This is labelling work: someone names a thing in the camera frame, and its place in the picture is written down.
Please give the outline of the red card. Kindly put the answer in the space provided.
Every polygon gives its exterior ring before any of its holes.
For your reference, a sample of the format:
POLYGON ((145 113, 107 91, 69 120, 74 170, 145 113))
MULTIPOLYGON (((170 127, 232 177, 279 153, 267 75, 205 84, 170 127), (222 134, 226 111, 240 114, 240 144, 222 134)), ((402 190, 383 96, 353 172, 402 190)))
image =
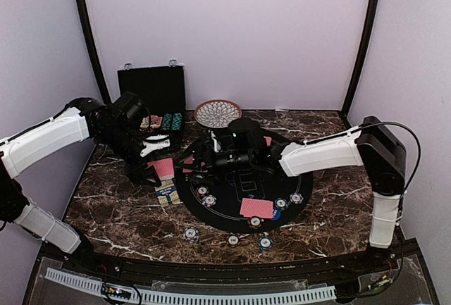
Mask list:
POLYGON ((264 136, 264 139, 266 140, 266 145, 269 147, 272 143, 272 138, 269 136, 264 136))

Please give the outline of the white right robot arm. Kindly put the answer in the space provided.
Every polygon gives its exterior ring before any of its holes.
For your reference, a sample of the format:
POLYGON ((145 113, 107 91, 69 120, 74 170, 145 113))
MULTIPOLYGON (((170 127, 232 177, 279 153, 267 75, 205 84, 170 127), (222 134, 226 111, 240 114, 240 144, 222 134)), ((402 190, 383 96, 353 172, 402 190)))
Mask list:
POLYGON ((373 197, 367 273, 387 260, 405 191, 404 145, 380 120, 319 139, 291 142, 249 118, 205 130, 178 158, 175 182, 187 209, 218 230, 270 232, 298 217, 320 174, 362 176, 373 197))

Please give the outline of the red playing card deck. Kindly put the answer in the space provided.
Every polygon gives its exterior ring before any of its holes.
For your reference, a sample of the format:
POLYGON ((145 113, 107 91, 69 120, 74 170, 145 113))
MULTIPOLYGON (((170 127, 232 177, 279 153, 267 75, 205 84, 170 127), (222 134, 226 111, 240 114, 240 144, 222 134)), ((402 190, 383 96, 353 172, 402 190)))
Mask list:
POLYGON ((148 166, 153 166, 160 180, 170 180, 175 177, 173 159, 164 158, 157 161, 148 162, 148 166))

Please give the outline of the red cards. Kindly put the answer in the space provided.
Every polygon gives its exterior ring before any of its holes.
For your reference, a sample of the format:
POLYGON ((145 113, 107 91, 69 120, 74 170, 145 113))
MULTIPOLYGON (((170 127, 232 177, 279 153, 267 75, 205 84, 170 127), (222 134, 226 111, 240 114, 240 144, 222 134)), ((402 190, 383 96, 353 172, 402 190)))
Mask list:
POLYGON ((273 218, 273 202, 265 199, 243 198, 240 215, 246 218, 258 217, 263 219, 273 218))
POLYGON ((183 173, 203 172, 205 165, 205 162, 195 161, 191 156, 183 161, 183 173))

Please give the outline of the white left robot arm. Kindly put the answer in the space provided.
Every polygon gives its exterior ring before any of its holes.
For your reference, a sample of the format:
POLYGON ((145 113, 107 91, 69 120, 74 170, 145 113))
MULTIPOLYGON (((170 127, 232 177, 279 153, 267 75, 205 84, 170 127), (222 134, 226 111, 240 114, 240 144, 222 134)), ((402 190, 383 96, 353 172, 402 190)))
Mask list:
POLYGON ((144 102, 129 92, 112 104, 91 97, 76 98, 55 116, 1 139, 1 222, 15 224, 63 253, 84 274, 99 269, 99 257, 90 241, 74 227, 45 211, 27 196, 18 178, 28 169, 43 167, 50 157, 86 140, 106 145, 126 164, 128 179, 159 186, 151 155, 171 145, 169 135, 141 132, 150 115, 144 102))

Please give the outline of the blue green chip stack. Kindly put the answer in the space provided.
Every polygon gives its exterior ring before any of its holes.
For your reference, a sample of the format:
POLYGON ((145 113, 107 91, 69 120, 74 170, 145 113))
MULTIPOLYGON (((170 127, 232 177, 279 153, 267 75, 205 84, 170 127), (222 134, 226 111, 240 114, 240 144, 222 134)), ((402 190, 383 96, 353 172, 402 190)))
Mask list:
POLYGON ((270 237, 263 236, 258 239, 258 248, 260 251, 270 251, 273 246, 273 240, 270 237))

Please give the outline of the brown white chip stack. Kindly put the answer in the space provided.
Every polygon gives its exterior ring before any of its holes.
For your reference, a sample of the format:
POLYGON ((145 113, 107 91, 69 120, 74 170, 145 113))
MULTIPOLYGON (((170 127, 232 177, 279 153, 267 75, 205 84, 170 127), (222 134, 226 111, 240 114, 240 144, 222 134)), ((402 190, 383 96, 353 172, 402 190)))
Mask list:
POLYGON ((239 238, 236 235, 230 235, 227 239, 230 246, 236 246, 239 243, 239 238))

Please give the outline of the blue small blind button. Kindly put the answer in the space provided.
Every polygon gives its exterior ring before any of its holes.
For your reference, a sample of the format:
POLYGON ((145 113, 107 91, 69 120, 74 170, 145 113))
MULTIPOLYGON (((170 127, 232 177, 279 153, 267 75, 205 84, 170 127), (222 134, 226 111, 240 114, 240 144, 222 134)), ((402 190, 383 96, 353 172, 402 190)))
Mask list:
POLYGON ((280 216, 281 216, 281 210, 278 209, 278 208, 275 208, 275 209, 273 210, 273 217, 272 217, 272 220, 273 220, 273 221, 276 221, 276 220, 278 220, 278 219, 280 218, 280 216))

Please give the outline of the blue tan chip stack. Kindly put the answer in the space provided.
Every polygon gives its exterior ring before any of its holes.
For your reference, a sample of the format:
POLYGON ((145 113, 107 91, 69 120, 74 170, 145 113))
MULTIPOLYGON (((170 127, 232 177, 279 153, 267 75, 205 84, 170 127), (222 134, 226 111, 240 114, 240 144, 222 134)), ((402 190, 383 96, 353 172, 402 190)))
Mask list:
POLYGON ((196 243, 199 241, 199 231, 197 228, 188 227, 183 232, 183 238, 187 242, 196 243))

